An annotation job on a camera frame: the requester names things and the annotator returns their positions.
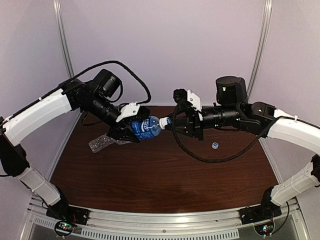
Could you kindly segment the white cap of clear bottle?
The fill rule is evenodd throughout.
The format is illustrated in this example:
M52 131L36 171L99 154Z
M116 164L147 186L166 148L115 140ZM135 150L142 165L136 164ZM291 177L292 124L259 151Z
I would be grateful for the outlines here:
M217 150L219 148L219 144L217 142L213 142L211 147L212 149Z

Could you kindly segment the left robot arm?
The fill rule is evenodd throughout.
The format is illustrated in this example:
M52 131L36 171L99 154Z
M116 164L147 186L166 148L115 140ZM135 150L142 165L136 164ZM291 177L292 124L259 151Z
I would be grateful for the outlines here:
M114 106L109 99L121 86L116 75L102 69L87 82L76 77L68 79L15 114L1 118L0 162L6 176L20 180L50 207L67 206L62 192L28 162L21 142L45 124L75 110L88 112L109 125L109 135L115 140L140 142L129 123L144 116L143 103Z

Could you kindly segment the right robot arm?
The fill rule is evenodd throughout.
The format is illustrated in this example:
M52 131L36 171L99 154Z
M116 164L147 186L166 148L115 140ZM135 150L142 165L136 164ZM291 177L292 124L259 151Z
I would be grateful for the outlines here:
M170 123L165 129L172 131L178 146L192 158L203 163L224 163L246 153L260 138L283 140L312 151L311 161L285 182L267 189L262 197L259 210L278 210L288 200L320 185L320 127L297 116L287 114L277 107L257 101L248 102L246 82L242 77L223 76L215 81L217 102L204 107L200 98L191 90L176 89L176 102ZM240 152L225 158L207 159L187 149L179 134L190 138L204 139L205 129L255 135L255 139Z

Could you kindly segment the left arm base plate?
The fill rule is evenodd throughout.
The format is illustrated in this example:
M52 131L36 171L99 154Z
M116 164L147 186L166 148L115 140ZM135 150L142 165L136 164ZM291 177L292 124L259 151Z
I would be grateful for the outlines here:
M68 204L55 204L48 207L46 216L76 225L86 225L89 212L86 208L74 207Z

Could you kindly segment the clear unlabelled plastic bottle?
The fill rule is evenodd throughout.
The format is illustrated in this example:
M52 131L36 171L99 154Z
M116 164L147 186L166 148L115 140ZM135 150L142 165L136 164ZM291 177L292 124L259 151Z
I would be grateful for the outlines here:
M103 134L103 135L99 136L98 138L90 141L88 143L88 145L93 153L98 153L102 149L104 149L112 144L125 145L128 143L130 143L130 142L125 141L125 140L116 140L116 139L113 139L112 137L107 136L106 134Z

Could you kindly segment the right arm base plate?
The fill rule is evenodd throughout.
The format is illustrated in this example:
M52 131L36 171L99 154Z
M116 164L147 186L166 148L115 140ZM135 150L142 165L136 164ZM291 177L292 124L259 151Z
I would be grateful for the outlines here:
M238 212L242 225L272 220L274 217L282 215L282 211L279 206L247 206L245 208L241 208Z

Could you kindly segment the blue labelled plastic bottle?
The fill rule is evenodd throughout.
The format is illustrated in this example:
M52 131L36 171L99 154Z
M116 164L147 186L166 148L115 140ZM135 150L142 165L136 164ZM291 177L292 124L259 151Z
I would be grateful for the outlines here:
M130 128L140 141L155 138L162 131L160 119L155 116L149 116L145 120L132 121Z

